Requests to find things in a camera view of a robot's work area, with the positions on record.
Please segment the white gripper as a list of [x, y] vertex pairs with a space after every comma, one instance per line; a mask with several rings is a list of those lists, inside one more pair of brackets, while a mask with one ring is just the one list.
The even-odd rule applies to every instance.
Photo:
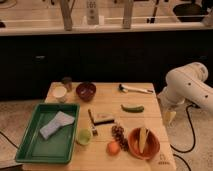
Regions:
[[[164, 108], [172, 108], [184, 103], [184, 97], [169, 87], [164, 87], [157, 95], [157, 98]], [[166, 110], [164, 113], [164, 124], [169, 125], [175, 116], [176, 112], [174, 110]]]

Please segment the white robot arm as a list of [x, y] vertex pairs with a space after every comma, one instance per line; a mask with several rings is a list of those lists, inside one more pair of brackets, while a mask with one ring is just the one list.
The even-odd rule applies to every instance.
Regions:
[[170, 70], [166, 74], [166, 86], [157, 95], [162, 108], [164, 125], [174, 119], [174, 108], [189, 100], [213, 114], [213, 88], [205, 84], [208, 78], [206, 66], [193, 62]]

